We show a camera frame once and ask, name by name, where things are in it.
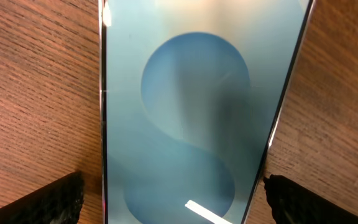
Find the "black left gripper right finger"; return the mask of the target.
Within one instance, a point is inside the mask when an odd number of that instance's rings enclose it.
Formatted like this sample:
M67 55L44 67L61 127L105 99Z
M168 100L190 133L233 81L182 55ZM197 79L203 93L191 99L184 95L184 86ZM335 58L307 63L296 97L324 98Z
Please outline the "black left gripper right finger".
M282 176L264 177L276 224L358 224L358 216Z

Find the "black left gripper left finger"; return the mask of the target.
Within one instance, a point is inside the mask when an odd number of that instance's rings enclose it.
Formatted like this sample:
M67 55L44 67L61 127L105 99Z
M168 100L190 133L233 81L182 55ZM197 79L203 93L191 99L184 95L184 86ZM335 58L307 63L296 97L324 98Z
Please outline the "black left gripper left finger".
M0 224L77 224L84 203L80 171L0 208Z

